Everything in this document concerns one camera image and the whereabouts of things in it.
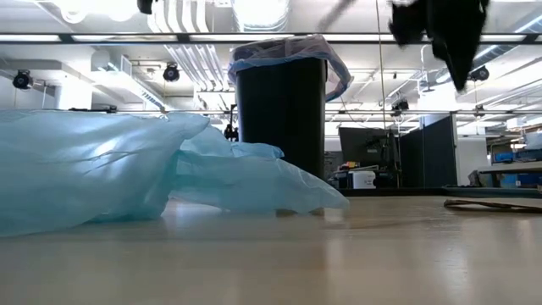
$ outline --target black trash can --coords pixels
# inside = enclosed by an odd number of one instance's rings
[[[240,140],[279,147],[285,161],[323,178],[326,79],[318,58],[237,72]]]

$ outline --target computer monitor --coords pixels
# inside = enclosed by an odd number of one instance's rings
[[[340,127],[339,138],[345,162],[358,162],[362,167],[386,163],[386,130]]]

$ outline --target table surface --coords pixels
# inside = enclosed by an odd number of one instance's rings
[[[478,168],[479,173],[527,173],[542,172],[542,161],[512,164],[493,164]]]
[[[1,304],[540,304],[542,217],[443,197],[325,217],[172,202],[159,221],[0,239]]]

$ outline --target black cloth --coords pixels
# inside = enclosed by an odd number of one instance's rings
[[[417,0],[392,4],[390,31],[397,43],[419,42],[426,32],[433,55],[444,60],[458,91],[463,90],[478,49],[489,0]]]

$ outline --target desk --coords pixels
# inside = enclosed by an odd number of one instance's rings
[[[501,183],[497,179],[497,174],[527,174],[542,173],[542,161],[523,162],[512,164],[493,164],[478,168],[480,174],[491,174],[493,186],[498,187]]]

